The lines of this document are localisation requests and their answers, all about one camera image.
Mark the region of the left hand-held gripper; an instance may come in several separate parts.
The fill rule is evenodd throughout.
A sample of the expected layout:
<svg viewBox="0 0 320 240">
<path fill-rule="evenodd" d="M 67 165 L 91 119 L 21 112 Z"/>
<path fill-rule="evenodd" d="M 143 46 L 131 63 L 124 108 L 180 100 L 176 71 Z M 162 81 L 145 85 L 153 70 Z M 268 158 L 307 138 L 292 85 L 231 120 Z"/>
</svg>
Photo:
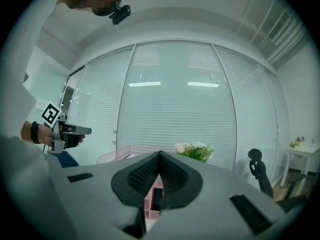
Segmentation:
<svg viewBox="0 0 320 240">
<path fill-rule="evenodd" d="M 44 125 L 52 132 L 51 149 L 48 154 L 60 154 L 64 150 L 75 147 L 75 135 L 90 135 L 92 129 L 79 125 L 69 125 L 62 110 L 49 102 L 41 114 Z"/>
</svg>

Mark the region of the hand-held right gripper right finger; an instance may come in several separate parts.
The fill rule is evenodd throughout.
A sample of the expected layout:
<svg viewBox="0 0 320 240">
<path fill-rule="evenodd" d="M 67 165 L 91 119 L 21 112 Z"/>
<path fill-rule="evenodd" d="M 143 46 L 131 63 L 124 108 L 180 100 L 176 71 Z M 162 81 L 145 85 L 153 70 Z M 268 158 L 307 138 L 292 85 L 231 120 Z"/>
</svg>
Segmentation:
<svg viewBox="0 0 320 240">
<path fill-rule="evenodd" d="M 171 156 L 197 170 L 203 179 L 197 198 L 188 206 L 164 210 L 147 233 L 149 240 L 249 240 L 253 231 L 231 202 L 243 194 L 271 224 L 285 216 L 266 194 L 230 170 L 176 153 Z"/>
</svg>

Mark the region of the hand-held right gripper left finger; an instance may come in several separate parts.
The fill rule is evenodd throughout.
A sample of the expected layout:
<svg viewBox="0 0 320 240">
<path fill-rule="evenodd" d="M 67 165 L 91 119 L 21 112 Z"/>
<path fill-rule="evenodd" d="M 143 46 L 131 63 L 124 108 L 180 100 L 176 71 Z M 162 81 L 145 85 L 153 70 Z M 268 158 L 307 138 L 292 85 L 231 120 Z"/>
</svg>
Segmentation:
<svg viewBox="0 0 320 240">
<path fill-rule="evenodd" d="M 50 204 L 54 240 L 158 240 L 160 224 L 147 231 L 144 198 L 151 188 L 139 176 L 157 173 L 158 153 L 110 163 L 62 168 L 49 157 L 55 193 Z"/>
</svg>

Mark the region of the person's left hand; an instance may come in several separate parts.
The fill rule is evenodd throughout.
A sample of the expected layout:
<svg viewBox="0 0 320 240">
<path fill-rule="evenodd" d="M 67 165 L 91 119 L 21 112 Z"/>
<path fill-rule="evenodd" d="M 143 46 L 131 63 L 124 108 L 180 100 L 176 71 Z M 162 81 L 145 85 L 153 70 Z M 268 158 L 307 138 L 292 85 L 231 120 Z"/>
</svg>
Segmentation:
<svg viewBox="0 0 320 240">
<path fill-rule="evenodd" d="M 52 130 L 47 125 L 38 125 L 37 138 L 40 144 L 46 145 L 48 147 L 52 146 Z"/>
</svg>

